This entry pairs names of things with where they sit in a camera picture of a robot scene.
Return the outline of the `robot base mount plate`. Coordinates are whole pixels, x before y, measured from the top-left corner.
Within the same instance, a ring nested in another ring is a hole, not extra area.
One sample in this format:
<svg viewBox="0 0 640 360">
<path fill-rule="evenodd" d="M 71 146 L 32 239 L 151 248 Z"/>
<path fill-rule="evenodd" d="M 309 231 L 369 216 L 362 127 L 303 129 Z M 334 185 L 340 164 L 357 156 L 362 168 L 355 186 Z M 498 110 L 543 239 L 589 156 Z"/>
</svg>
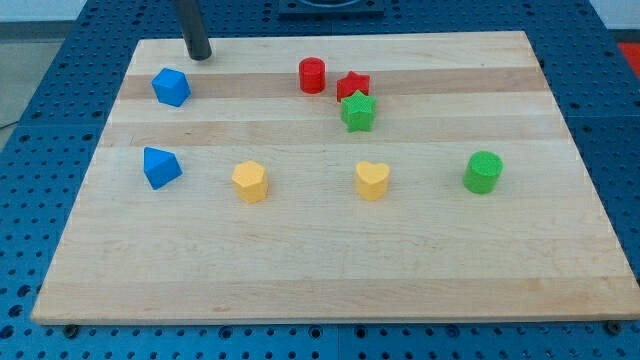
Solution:
<svg viewBox="0 0 640 360">
<path fill-rule="evenodd" d="M 280 16 L 374 14 L 384 12 L 384 0 L 278 0 Z"/>
</svg>

